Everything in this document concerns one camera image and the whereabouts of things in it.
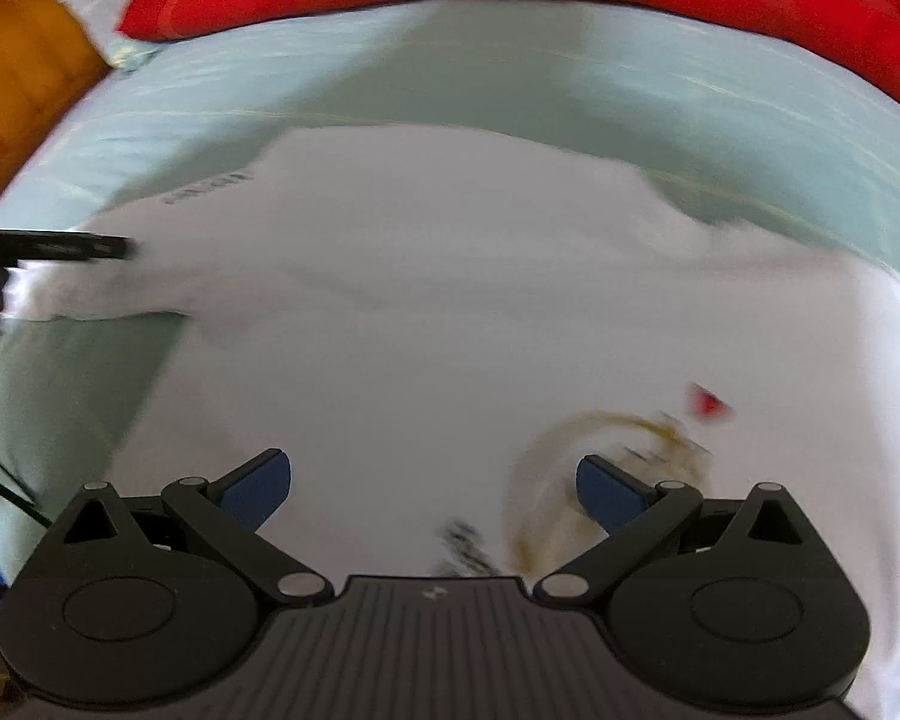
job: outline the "silver screw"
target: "silver screw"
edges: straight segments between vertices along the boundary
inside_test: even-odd
[[[551,574],[540,583],[551,598],[580,598],[590,589],[590,583],[576,574]]]
[[[299,571],[295,574],[287,574],[281,577],[276,584],[276,589],[284,595],[293,598],[309,598],[311,595],[317,595],[323,591],[326,582],[323,577],[317,574],[308,574],[305,571]]]

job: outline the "white t-shirt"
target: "white t-shirt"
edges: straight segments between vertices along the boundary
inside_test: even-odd
[[[338,586],[511,572],[512,507],[619,442],[592,413],[664,413],[705,494],[789,488],[871,615],[850,704],[900,720],[899,275],[696,223],[631,166],[441,127],[295,131],[88,228],[139,257],[34,269],[18,312],[194,318],[121,493],[278,446],[293,494],[261,535]],[[696,419],[695,385],[724,418]]]

